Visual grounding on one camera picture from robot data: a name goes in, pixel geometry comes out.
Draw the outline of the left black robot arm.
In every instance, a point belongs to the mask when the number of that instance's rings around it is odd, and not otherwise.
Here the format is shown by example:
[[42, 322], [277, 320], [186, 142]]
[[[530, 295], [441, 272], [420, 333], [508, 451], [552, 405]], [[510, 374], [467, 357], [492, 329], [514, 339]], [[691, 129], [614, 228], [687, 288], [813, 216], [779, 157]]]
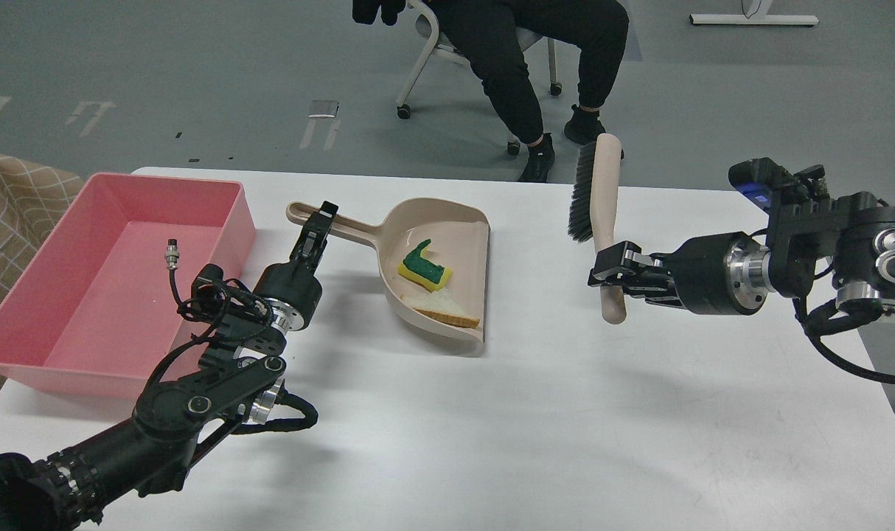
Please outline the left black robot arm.
[[301, 431], [318, 412], [283, 383], [287, 333], [309, 325], [322, 296], [316, 269], [338, 208], [309, 215], [289, 259], [253, 289], [214, 263], [195, 277], [178, 313], [207, 328], [155, 367], [131, 416], [33, 462], [0, 454], [0, 530], [74, 530], [108, 504], [179, 491], [192, 467], [232, 434]]

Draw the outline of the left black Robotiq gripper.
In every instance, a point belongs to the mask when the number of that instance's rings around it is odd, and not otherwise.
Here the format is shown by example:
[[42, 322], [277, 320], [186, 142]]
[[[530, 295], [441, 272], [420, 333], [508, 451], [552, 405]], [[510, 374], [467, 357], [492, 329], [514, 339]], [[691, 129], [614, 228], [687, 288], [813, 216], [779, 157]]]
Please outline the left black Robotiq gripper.
[[291, 262], [272, 263], [261, 275], [253, 293], [274, 307], [273, 326], [288, 333], [303, 330], [315, 316], [323, 294], [316, 269], [327, 246], [338, 205], [324, 201], [311, 212], [291, 252]]

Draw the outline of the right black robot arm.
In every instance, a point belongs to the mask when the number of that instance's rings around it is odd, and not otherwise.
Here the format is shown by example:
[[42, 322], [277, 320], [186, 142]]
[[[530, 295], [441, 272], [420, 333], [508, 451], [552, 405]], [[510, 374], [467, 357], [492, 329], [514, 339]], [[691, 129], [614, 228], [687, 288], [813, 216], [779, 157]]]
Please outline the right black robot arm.
[[693, 237], [677, 251], [644, 254], [599, 236], [587, 278], [618, 319], [624, 296], [696, 315], [750, 316], [768, 294], [791, 299], [795, 320], [829, 362], [895, 384], [832, 352], [824, 336], [895, 323], [895, 206], [869, 192], [832, 198], [821, 165], [791, 173], [769, 158], [728, 169], [733, 188], [768, 217], [765, 241], [744, 232]]

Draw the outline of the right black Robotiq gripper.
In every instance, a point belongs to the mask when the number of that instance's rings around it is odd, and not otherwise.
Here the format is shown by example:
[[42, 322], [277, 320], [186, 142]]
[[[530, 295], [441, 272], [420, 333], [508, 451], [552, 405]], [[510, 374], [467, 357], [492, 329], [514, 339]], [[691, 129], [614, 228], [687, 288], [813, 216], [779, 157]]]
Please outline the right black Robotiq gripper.
[[750, 316], [775, 291], [768, 266], [769, 249], [744, 232], [693, 237], [669, 255], [669, 269], [623, 241], [598, 252], [587, 285], [620, 287], [647, 305], [697, 315]]

